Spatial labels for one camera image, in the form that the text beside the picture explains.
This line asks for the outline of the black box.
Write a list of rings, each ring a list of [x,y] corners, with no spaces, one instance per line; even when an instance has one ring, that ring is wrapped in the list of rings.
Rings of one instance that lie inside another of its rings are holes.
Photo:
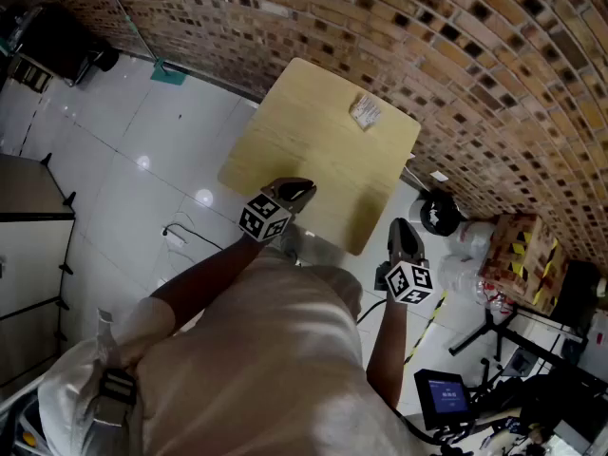
[[[551,318],[571,328],[586,328],[598,305],[598,267],[590,262],[569,263]]]

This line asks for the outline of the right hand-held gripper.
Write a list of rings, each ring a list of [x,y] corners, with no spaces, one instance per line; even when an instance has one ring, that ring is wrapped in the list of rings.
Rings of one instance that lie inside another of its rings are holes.
[[[376,290],[403,304],[422,303],[434,292],[431,270],[423,241],[404,218],[391,222],[387,248],[389,259],[376,268]]]

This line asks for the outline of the beige partition screen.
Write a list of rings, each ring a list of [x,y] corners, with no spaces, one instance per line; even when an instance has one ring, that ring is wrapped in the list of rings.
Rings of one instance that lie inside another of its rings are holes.
[[[44,371],[66,340],[76,195],[62,192],[49,161],[0,154],[0,398]]]

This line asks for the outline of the clear plastic bag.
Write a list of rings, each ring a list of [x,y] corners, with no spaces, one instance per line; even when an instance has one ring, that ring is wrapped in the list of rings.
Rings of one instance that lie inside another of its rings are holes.
[[[444,256],[437,273],[439,283],[449,294],[478,300],[482,293],[481,265],[480,259],[471,256]]]

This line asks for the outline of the black floor stand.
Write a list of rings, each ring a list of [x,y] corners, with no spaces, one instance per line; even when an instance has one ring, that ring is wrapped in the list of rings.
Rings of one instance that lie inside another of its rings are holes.
[[[514,305],[508,315],[500,322],[494,320],[493,313],[489,308],[484,308],[484,323],[476,330],[469,333],[461,341],[449,347],[447,351],[451,356],[457,356],[471,344],[484,337],[489,333],[496,334],[496,352],[495,360],[501,361],[503,341],[507,340],[515,344],[519,348],[523,348],[527,352],[537,356],[543,362],[548,362],[552,366],[560,367],[564,365],[563,361],[559,361],[559,356],[553,353],[553,350],[542,348],[536,342],[529,340],[521,334],[510,329],[510,325],[518,317],[524,317],[532,320],[535,323],[540,323],[548,331],[556,334],[557,338],[562,338],[564,342],[572,341],[580,347],[582,351],[586,348],[588,340],[585,336],[579,335],[576,330],[570,326],[558,323],[547,317],[544,314],[534,313],[532,310]]]

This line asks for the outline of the white plastic bag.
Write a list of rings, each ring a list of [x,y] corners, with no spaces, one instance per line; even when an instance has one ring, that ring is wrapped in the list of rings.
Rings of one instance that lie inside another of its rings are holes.
[[[454,249],[461,255],[483,258],[491,244],[496,225],[488,221],[467,221],[459,226]]]

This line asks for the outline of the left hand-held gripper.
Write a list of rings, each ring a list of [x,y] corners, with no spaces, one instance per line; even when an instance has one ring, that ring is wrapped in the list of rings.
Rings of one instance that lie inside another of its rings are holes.
[[[312,180],[276,179],[245,203],[238,227],[256,242],[270,242],[283,234],[315,193]]]

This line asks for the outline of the black bagged trash bin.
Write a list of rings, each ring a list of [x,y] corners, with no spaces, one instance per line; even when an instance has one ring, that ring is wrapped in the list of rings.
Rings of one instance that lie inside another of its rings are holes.
[[[439,189],[427,194],[420,210],[425,229],[435,236],[449,237],[464,220],[453,197]]]

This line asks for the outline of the small black bin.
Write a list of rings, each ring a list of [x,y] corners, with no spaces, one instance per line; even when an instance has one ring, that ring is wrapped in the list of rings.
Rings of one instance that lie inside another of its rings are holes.
[[[93,59],[93,65],[102,72],[108,72],[117,64],[119,57],[120,53],[117,49],[114,47],[105,47]]]

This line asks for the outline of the person's right forearm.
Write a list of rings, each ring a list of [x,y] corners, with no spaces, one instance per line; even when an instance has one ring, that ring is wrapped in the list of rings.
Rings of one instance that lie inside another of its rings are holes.
[[[397,409],[403,385],[407,316],[407,304],[387,301],[366,369],[368,383],[392,409]]]

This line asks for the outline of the person's left forearm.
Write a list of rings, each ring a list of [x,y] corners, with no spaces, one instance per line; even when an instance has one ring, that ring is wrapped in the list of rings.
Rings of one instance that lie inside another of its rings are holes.
[[[179,331],[221,295],[257,258],[266,246],[243,235],[229,247],[176,275],[158,288],[152,297],[166,303]]]

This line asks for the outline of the small wooden shelf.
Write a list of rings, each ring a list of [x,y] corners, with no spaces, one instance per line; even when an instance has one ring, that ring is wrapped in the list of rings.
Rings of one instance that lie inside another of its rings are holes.
[[[9,65],[9,76],[39,94],[45,91],[51,79],[48,72],[18,56],[15,56]]]

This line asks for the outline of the light wooden table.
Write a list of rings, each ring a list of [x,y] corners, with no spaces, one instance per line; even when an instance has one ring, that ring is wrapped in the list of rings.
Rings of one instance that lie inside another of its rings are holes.
[[[362,129],[351,115],[362,87],[294,58],[258,106],[218,172],[227,188],[251,197],[272,180],[315,183],[297,224],[360,255],[400,180],[421,125],[373,97],[380,116]]]

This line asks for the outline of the dark brown cabinet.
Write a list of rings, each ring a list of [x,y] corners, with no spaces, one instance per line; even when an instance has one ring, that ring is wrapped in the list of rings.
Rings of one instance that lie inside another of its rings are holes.
[[[16,55],[69,86],[79,84],[105,50],[102,40],[56,4],[30,9],[13,41]]]

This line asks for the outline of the person's white shirt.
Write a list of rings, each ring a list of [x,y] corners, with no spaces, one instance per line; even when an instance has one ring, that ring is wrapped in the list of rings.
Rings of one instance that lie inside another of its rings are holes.
[[[38,389],[54,456],[421,456],[367,381],[362,288],[264,250],[187,331],[142,299]]]

